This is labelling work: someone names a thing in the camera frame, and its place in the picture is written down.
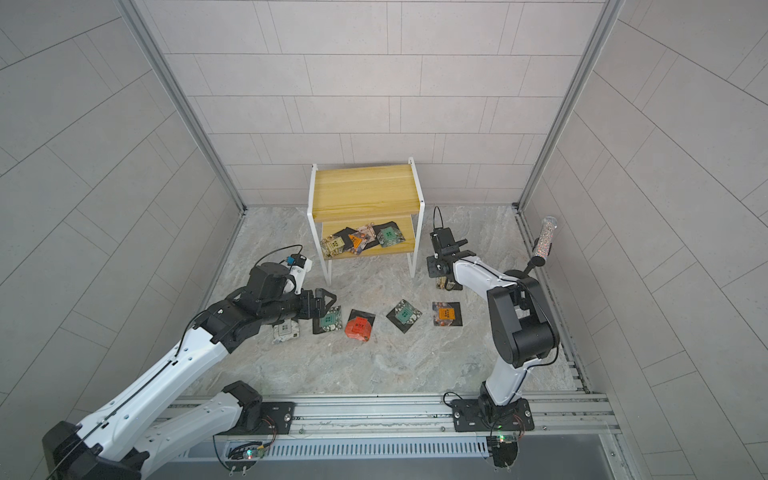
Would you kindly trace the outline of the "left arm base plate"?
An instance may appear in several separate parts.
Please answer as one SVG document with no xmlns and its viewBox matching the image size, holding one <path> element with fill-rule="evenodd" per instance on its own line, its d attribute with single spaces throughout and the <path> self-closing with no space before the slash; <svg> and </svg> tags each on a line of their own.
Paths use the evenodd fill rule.
<svg viewBox="0 0 768 480">
<path fill-rule="evenodd" d="M 223 435 L 287 435 L 293 421 L 295 402 L 262 402 L 245 407 L 237 423 Z"/>
</svg>

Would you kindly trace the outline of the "green label tea bag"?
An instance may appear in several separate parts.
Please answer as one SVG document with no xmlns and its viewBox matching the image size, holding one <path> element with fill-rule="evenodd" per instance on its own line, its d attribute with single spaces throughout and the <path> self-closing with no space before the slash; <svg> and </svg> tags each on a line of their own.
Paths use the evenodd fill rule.
<svg viewBox="0 0 768 480">
<path fill-rule="evenodd" d="M 400 300 L 386 318 L 402 333 L 407 333 L 422 316 L 422 312 L 405 299 Z"/>
</svg>

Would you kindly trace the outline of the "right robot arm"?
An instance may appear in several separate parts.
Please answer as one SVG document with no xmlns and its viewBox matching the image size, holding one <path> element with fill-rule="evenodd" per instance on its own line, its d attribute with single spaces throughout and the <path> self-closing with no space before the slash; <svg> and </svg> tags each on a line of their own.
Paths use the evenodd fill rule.
<svg viewBox="0 0 768 480">
<path fill-rule="evenodd" d="M 430 233 L 434 254 L 427 258 L 431 278 L 443 278 L 450 289 L 467 288 L 487 302 L 496 365 L 482 386 L 482 396 L 494 406 L 506 406 L 520 397 L 530 369 L 547 364 L 560 345 L 543 289 L 530 272 L 545 265 L 552 244 L 552 226 L 543 229 L 526 268 L 502 273 L 462 247 L 447 227 Z"/>
</svg>

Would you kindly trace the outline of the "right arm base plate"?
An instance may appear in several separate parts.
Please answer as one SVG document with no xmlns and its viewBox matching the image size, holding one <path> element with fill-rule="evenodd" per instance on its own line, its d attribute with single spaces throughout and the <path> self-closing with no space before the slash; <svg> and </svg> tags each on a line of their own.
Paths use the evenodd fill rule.
<svg viewBox="0 0 768 480">
<path fill-rule="evenodd" d="M 507 405 L 495 405 L 487 396 L 478 399 L 457 398 L 452 409 L 456 432 L 523 432 L 535 429 L 529 403 L 519 398 Z"/>
</svg>

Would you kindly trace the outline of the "orange label tea bag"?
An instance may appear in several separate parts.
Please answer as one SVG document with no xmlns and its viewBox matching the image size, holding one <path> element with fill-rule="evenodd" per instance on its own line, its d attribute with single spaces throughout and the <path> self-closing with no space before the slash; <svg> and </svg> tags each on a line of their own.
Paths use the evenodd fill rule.
<svg viewBox="0 0 768 480">
<path fill-rule="evenodd" d="M 460 327 L 463 325 L 459 302 L 433 302 L 433 325 L 437 327 Z"/>
</svg>

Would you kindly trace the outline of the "red tea bag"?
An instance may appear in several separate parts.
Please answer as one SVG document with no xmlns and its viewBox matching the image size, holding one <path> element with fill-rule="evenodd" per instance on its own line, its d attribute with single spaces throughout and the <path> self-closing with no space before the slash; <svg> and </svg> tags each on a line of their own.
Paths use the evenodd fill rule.
<svg viewBox="0 0 768 480">
<path fill-rule="evenodd" d="M 345 326 L 347 337 L 368 342 L 375 322 L 375 315 L 369 312 L 352 309 Z"/>
</svg>

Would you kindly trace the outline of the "white label tea bag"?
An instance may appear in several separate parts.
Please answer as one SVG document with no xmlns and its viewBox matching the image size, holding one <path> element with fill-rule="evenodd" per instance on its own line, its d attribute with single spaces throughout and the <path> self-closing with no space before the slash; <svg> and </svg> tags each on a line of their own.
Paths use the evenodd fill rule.
<svg viewBox="0 0 768 480">
<path fill-rule="evenodd" d="M 300 326 L 297 320 L 285 320 L 272 327 L 273 343 L 279 344 L 297 339 L 300 336 Z"/>
</svg>

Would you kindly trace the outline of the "dark green tea bag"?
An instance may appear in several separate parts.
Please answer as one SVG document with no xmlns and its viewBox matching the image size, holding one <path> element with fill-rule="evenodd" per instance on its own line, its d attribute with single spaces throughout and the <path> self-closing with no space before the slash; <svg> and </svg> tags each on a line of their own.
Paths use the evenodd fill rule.
<svg viewBox="0 0 768 480">
<path fill-rule="evenodd" d="M 394 221 L 373 226 L 376 240 L 382 248 L 389 248 L 405 242 L 405 236 Z"/>
</svg>

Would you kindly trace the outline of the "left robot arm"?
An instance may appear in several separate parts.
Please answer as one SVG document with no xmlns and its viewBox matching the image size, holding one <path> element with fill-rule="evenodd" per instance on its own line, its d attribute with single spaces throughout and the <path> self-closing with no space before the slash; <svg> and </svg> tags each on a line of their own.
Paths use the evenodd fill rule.
<svg viewBox="0 0 768 480">
<path fill-rule="evenodd" d="M 264 325 L 319 319 L 336 303 L 318 288 L 254 298 L 244 288 L 200 312 L 180 341 L 139 379 L 78 423 L 61 421 L 43 437 L 51 479 L 142 479 L 195 444 L 229 431 L 278 428 L 262 396 L 236 381 L 211 400 L 156 425 L 158 416 L 203 373 Z"/>
</svg>

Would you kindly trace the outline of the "black green tea bag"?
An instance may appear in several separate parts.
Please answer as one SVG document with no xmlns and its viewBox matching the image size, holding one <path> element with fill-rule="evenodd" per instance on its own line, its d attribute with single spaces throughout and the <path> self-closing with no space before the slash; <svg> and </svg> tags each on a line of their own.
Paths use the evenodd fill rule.
<svg viewBox="0 0 768 480">
<path fill-rule="evenodd" d="M 339 306 L 329 308 L 324 316 L 315 318 L 312 323 L 312 333 L 315 335 L 330 333 L 342 330 L 343 328 L 341 308 Z"/>
</svg>

